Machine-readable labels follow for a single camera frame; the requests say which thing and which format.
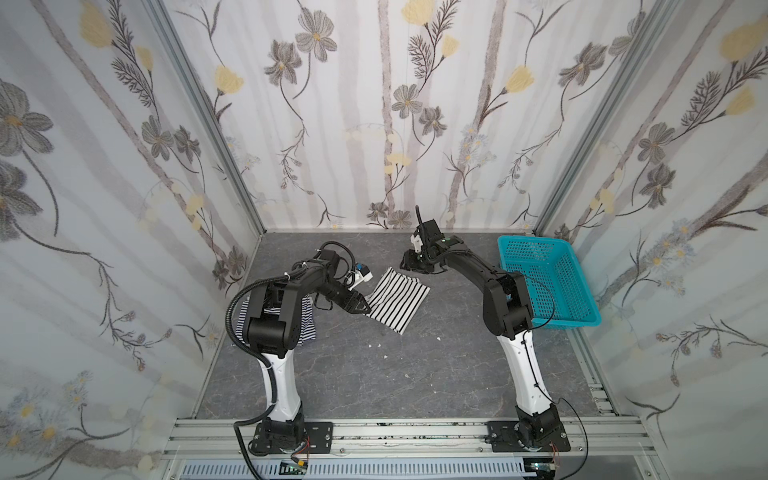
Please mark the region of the black white striped tank top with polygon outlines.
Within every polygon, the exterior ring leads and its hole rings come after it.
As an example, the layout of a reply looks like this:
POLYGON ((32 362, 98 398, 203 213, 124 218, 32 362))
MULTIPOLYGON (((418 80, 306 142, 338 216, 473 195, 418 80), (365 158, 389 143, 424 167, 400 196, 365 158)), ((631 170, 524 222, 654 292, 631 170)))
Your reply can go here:
POLYGON ((430 288, 417 278, 389 267, 366 297, 371 307, 367 316, 402 335, 429 292, 430 288))

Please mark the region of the blue white striped tank top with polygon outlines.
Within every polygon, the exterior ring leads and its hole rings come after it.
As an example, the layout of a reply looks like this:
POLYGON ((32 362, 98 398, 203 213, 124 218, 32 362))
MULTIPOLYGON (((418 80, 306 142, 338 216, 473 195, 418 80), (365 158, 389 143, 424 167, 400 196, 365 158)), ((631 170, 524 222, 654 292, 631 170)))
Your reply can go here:
MULTIPOLYGON (((236 317, 232 320, 233 330, 236 337, 246 343, 244 338, 244 329, 246 326, 246 319, 249 307, 250 295, 245 296, 237 311, 236 317)), ((301 327, 298 339, 298 346, 303 346, 317 338, 316 326, 313 314, 313 301, 310 296, 305 296, 302 299, 302 316, 301 327)))

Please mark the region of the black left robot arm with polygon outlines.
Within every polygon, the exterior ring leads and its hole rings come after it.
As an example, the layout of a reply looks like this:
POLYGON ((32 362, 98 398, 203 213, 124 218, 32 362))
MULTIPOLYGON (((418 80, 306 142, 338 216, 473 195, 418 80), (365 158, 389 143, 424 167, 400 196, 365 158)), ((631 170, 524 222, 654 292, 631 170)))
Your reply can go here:
POLYGON ((314 256, 295 262, 275 277, 257 280, 231 300, 225 313, 228 337, 261 365, 267 406, 263 413, 234 423, 244 456, 308 453, 320 448, 310 437, 294 368, 305 302, 324 297, 352 315, 372 311, 356 286, 372 278, 344 244, 331 240, 314 256))

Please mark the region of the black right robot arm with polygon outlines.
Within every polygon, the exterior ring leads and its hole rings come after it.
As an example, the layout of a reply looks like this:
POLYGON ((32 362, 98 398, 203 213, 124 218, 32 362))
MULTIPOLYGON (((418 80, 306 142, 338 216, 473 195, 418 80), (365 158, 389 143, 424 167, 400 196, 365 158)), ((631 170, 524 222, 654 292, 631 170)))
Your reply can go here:
POLYGON ((502 441, 527 451, 569 451, 569 437, 558 410, 567 401, 553 399, 544 385, 533 345, 534 309, 525 275, 491 265, 461 238, 443 234, 436 221, 424 221, 419 209, 415 213, 412 248, 403 255, 401 267, 427 275, 446 267, 482 294, 482 320, 502 347, 515 389, 517 422, 502 441))

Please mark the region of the teal plastic basket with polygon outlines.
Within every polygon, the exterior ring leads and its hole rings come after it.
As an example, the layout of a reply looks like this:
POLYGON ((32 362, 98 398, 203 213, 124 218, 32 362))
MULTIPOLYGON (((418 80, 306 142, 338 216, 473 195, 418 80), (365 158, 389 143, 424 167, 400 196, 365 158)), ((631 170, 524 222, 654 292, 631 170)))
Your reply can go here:
POLYGON ((497 244, 501 267, 525 277, 534 326, 567 330, 601 324, 597 303, 567 241, 507 235, 497 244))

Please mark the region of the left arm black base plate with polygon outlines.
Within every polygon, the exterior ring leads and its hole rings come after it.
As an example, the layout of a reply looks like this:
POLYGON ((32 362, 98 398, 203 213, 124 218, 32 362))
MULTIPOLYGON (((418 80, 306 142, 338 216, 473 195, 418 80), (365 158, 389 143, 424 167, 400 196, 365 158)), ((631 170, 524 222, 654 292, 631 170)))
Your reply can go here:
POLYGON ((267 454, 329 454, 332 446, 332 422, 277 422, 264 420, 256 426, 248 451, 256 456, 267 454))

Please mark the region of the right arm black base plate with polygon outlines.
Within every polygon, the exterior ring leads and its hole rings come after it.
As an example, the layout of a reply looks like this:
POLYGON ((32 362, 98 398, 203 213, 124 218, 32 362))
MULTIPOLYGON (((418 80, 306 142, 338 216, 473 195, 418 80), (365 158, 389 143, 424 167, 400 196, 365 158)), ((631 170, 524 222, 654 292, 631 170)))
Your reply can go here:
POLYGON ((535 425, 527 420, 489 421, 485 442, 495 453, 570 452, 571 444, 563 426, 535 425))

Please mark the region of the aluminium mounting rail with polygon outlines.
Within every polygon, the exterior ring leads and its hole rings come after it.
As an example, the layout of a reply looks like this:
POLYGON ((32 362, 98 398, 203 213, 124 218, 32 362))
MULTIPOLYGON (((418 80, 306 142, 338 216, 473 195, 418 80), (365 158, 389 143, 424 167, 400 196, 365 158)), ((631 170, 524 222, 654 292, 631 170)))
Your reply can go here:
MULTIPOLYGON (((310 454, 312 460, 415 457, 493 457, 485 442, 487 419, 333 419, 329 454, 310 454)), ((608 457, 655 456, 657 450, 636 417, 565 417, 570 452, 562 461, 608 457)), ((178 420, 161 450, 163 460, 239 459, 241 449, 227 420, 178 420)))

